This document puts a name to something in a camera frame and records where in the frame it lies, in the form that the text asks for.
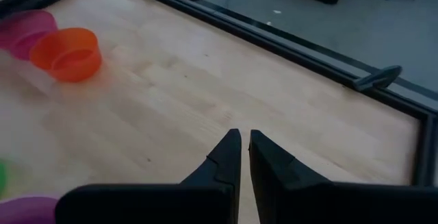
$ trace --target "concrete floor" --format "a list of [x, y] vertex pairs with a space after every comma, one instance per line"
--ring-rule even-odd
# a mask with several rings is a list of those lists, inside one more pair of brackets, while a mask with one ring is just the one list
[[[438, 108], [438, 0], [339, 0], [336, 5], [314, 0], [204, 1], [267, 23], [374, 68], [401, 65], [401, 77], [405, 82], [420, 86], [429, 95], [425, 97], [417, 90], [396, 84], [391, 88]], [[279, 40], [308, 54], [320, 55], [331, 64], [357, 75], [367, 74], [299, 43]]]

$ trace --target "light wood surface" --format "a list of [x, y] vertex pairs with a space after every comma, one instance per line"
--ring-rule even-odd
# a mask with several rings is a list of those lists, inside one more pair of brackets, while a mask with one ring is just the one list
[[[329, 179], [408, 184], [417, 121], [153, 0], [62, 0], [59, 27], [99, 37], [104, 65], [59, 84], [2, 55], [6, 197], [179, 182], [230, 128], [263, 133]], [[242, 152], [240, 223], [257, 223]]]

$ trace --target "metal frame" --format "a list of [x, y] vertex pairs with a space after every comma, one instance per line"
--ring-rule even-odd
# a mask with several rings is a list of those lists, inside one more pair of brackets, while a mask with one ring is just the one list
[[[13, 12], [28, 9], [42, 9], [59, 0], [3, 0], [0, 1], [0, 18]], [[182, 0], [157, 0], [174, 9], [185, 12], [199, 20], [220, 28], [234, 36], [242, 38], [286, 60], [299, 64], [315, 73], [323, 75], [341, 85], [355, 89], [353, 82], [358, 79], [356, 75], [332, 66], [319, 59], [293, 50], [267, 36], [254, 32], [244, 26], [238, 25], [225, 18], [213, 15], [194, 5]], [[417, 147], [413, 160], [411, 185], [433, 186], [435, 179], [435, 158], [438, 144], [438, 113], [436, 110], [420, 103], [400, 96], [386, 88], [371, 88], [362, 94], [380, 101], [396, 110], [404, 112], [420, 121], [417, 138]]]

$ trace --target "green object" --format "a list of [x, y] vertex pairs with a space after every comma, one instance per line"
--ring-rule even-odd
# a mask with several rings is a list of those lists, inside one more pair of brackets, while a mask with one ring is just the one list
[[6, 167], [5, 164], [0, 161], [0, 197], [6, 188]]

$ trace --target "magenta cup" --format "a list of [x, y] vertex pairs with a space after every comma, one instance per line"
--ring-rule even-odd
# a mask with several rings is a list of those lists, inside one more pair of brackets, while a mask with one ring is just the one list
[[55, 224], [57, 199], [21, 197], [0, 202], [1, 224]]
[[55, 18], [44, 10], [28, 10], [0, 21], [0, 48], [29, 60], [30, 49], [46, 34], [57, 31]]

